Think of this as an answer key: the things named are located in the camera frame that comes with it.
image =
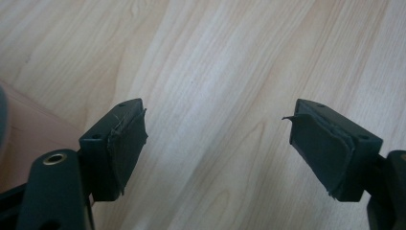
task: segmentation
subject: round hole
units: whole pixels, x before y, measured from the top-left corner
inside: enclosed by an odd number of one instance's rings
[[[358,137],[361,138],[361,139],[363,139],[363,140],[368,140],[368,139],[370,139],[370,137],[369,137],[369,136],[366,136],[366,135],[358,135]]]
[[[39,230],[57,230],[60,229],[60,223],[56,220],[48,220],[41,225]]]
[[[56,153],[54,155],[48,156],[42,163],[44,165],[56,165],[66,159],[65,153]]]
[[[102,136],[100,134],[95,134],[92,136],[93,139],[100,139]]]

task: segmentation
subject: black plastic part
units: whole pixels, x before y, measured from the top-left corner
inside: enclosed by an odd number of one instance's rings
[[[114,201],[124,193],[147,140],[145,114],[141,99],[120,103],[80,137],[80,159],[95,201]]]
[[[328,193],[339,201],[359,201],[361,177],[378,157],[382,139],[335,112],[297,100],[290,144],[314,171]]]
[[[393,229],[406,229],[406,151],[388,154],[384,167],[385,181],[395,210]]]
[[[75,151],[55,150],[34,161],[16,229],[94,229]]]
[[[23,200],[26,184],[15,187],[0,195],[0,226],[4,230],[13,230]]]

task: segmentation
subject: black plastic bracket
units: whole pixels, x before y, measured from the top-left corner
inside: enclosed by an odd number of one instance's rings
[[[371,194],[372,230],[406,229],[406,151],[380,156],[382,139],[335,112],[297,100],[290,144],[339,201],[359,201]]]

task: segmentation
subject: clamp jaw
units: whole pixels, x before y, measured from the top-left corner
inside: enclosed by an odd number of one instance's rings
[[[297,100],[290,144],[339,201],[358,202],[364,191],[370,228],[406,229],[406,151],[379,155],[382,139],[335,112]]]
[[[83,136],[32,164],[27,184],[0,195],[2,229],[94,229],[91,203],[114,201],[137,164],[147,134],[141,99],[112,108]]]

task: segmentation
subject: wooden floor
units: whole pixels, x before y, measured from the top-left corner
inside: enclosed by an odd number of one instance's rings
[[[142,98],[149,138],[97,229],[368,229],[288,144],[298,98],[406,149],[404,0],[2,0],[0,80],[85,131]]]

